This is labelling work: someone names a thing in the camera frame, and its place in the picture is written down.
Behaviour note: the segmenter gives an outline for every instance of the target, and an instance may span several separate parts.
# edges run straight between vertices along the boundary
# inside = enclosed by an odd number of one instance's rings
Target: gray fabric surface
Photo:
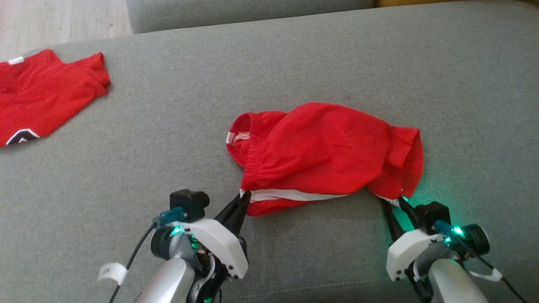
[[[374,0],[126,0],[134,33],[372,8]]]
[[[309,101],[420,128],[412,204],[437,199],[455,223],[481,225],[487,259],[539,299],[538,30],[526,4],[452,2],[54,47],[64,61],[103,52],[112,85],[50,137],[0,149],[0,301],[108,301],[99,267],[127,262],[172,191],[206,191],[209,216],[235,196],[225,137],[237,115]],[[389,281],[389,234],[368,192],[247,218],[243,236],[250,269],[224,302],[417,301]],[[146,242],[117,302],[160,264]],[[492,302],[516,301],[477,283]]]

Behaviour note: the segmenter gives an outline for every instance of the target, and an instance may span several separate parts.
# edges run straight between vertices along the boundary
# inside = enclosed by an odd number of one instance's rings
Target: green led light
[[[180,228],[179,226],[176,226],[172,232],[170,233],[171,236],[174,236],[175,234],[179,233],[182,231],[182,228]]]

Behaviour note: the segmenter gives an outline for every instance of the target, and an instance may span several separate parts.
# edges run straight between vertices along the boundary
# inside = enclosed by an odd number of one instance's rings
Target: white plastic casing
[[[249,265],[239,240],[218,221],[202,218],[192,223],[180,222],[175,225],[179,225],[183,233],[195,235],[226,266],[231,276],[238,276],[239,279],[245,276]]]
[[[388,249],[388,261],[385,269],[388,271],[391,280],[406,277],[404,270],[435,241],[443,240],[443,236],[427,235],[420,229],[415,229],[404,233]]]

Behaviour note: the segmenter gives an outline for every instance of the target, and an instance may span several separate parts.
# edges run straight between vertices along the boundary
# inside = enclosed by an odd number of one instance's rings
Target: red fabric
[[[245,168],[242,190],[347,195],[366,186],[396,199],[413,194],[423,171],[418,129],[393,127],[340,105],[314,102],[290,113],[244,113],[230,133],[234,139],[227,140],[227,149]],[[308,203],[284,198],[251,202],[251,216]]]
[[[0,146],[20,130],[46,137],[94,98],[108,93],[102,53],[65,64],[52,50],[0,63]]]

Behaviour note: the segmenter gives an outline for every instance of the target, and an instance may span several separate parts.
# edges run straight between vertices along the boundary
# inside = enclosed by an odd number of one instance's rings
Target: black cable
[[[135,259],[136,253],[139,252],[140,246],[142,246],[142,243],[144,242],[144,240],[146,240],[148,235],[151,233],[152,229],[154,229],[156,226],[157,226],[157,223],[153,222],[151,224],[150,228],[148,228],[148,230],[144,233],[142,238],[140,238],[139,243],[136,245],[135,250],[131,254],[131,257],[129,258],[129,261],[127,262],[126,270],[129,270],[129,268],[131,267],[131,263],[133,263],[133,259]],[[114,298],[116,298],[116,295],[118,294],[119,290],[120,290],[120,284],[118,284],[118,286],[114,290],[114,293],[112,293],[112,297],[110,298],[110,301],[108,303],[113,303],[114,302]]]
[[[492,264],[490,264],[489,262],[487,262],[485,259],[483,259],[480,255],[478,255],[473,249],[471,249],[468,245],[466,245],[461,239],[460,237],[457,237],[457,240],[459,241],[459,243],[468,250],[468,253],[474,257],[474,258],[478,258],[481,262],[483,262],[483,264],[487,265],[487,267],[491,270],[494,269],[494,266],[492,266]],[[504,277],[502,276],[501,280],[507,285],[507,287],[509,288],[509,290],[519,299],[521,300],[522,302],[524,303],[528,303],[526,301],[526,299],[524,299],[519,293],[518,291],[516,291],[516,289],[511,285],[511,283],[509,283],[509,281]]]

